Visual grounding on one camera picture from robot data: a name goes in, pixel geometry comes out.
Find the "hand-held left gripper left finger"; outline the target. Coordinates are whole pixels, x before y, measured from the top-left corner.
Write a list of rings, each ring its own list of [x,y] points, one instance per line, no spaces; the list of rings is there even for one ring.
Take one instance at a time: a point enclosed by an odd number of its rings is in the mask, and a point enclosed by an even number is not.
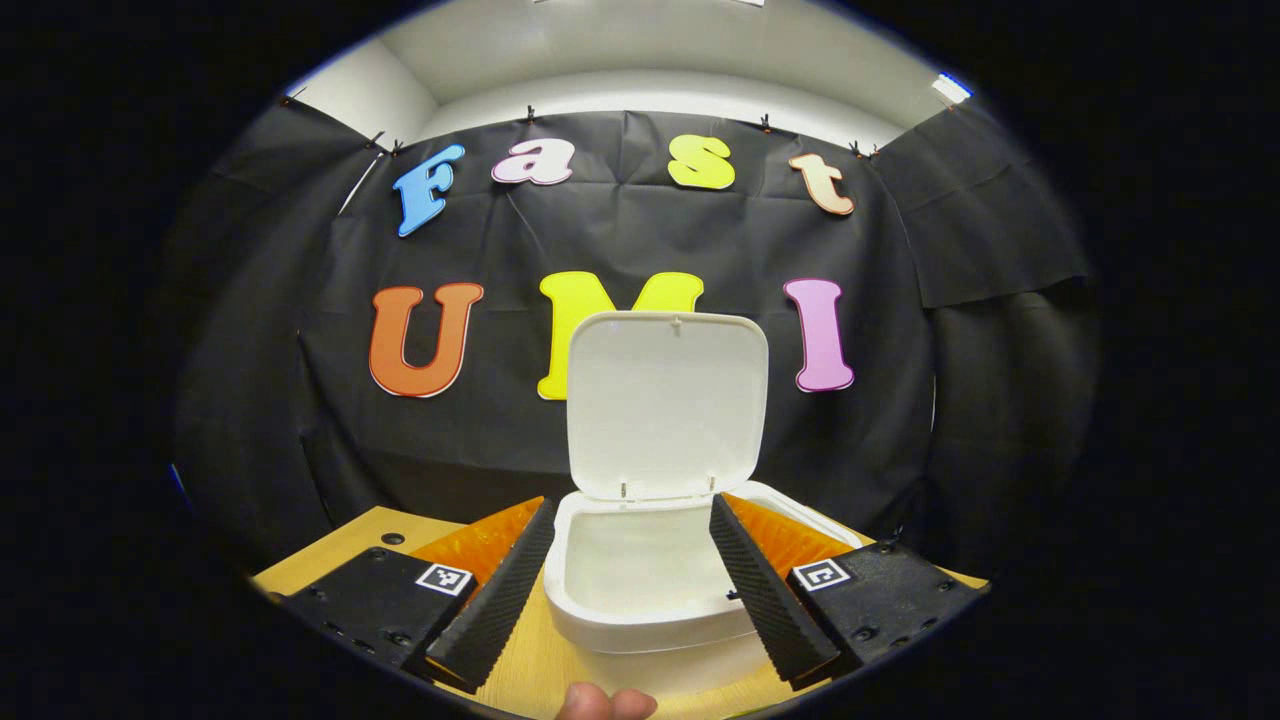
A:
[[[554,515],[539,496],[411,553],[367,547],[278,603],[384,666],[472,694],[529,601]]]

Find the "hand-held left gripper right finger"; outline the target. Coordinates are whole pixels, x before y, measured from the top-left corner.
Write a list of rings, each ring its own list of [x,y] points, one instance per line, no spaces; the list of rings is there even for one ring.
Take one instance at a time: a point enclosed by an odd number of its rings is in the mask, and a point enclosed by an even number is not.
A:
[[[896,539],[859,548],[730,493],[709,533],[778,678],[800,691],[867,671],[986,598]]]

